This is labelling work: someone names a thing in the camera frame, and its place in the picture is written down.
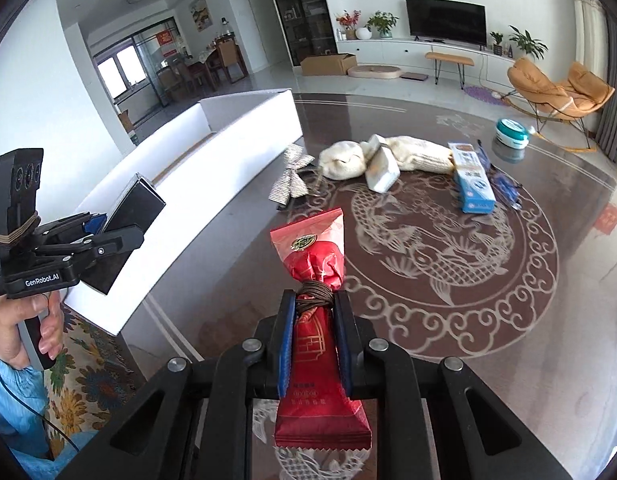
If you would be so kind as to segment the person left hand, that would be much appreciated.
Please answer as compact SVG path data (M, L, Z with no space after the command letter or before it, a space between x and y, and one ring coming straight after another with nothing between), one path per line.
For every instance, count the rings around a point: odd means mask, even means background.
M21 299L0 296L0 360L15 370L32 365L31 359L54 360L63 349L62 292L54 290ZM37 350L32 350L28 326L40 322Z

